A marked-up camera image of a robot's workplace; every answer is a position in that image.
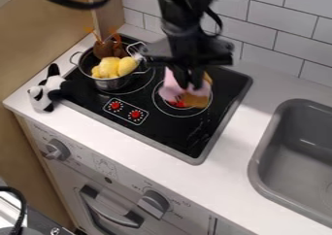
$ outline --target stovetop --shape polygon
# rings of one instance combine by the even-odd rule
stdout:
[[[122,40],[128,44],[137,42],[125,37]],[[147,72],[138,75],[126,88],[106,93],[95,89],[76,68],[66,79],[84,82],[88,100],[79,103],[67,97],[63,104],[195,165],[205,160],[252,83],[243,74],[207,67],[214,80],[209,106],[186,108],[159,96],[162,69],[147,69],[141,64],[139,70]]]

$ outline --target silver pot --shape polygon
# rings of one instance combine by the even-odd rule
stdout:
[[[76,64],[75,62],[73,62],[73,58],[77,54],[81,54],[81,57],[79,59],[79,64]],[[112,91],[114,91],[114,90],[124,88],[125,86],[132,83],[132,81],[138,81],[139,76],[144,75],[149,70],[146,67],[144,67],[142,65],[142,63],[140,63],[133,72],[131,72],[128,75],[122,76],[122,77],[118,77],[118,78],[114,78],[114,79],[93,78],[91,76],[91,70],[94,66],[97,66],[100,63],[100,59],[98,59],[93,54],[93,48],[90,48],[89,50],[87,50],[85,52],[78,51],[78,52],[74,53],[70,57],[70,62],[72,64],[76,65],[84,76],[86,76],[87,78],[94,81],[96,88],[98,88],[99,90],[101,90],[103,92],[110,92],[110,93],[112,93]]]

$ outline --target stuffed toy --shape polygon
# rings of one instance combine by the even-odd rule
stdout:
[[[88,97],[89,90],[86,82],[63,79],[57,64],[53,63],[49,67],[47,78],[38,85],[30,87],[28,94],[36,111],[50,113],[54,110],[54,102],[65,97],[75,99],[83,105],[91,105]]]

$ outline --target oven handle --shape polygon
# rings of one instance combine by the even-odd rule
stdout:
[[[95,200],[98,192],[92,187],[85,185],[80,191],[80,196],[88,209],[98,215],[100,218],[111,221],[121,226],[130,228],[140,228],[144,219],[132,211],[125,216],[121,216],[116,212],[106,208]]]

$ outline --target gray sink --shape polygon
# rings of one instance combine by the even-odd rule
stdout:
[[[332,109],[282,103],[249,163],[249,179],[266,198],[332,228]]]

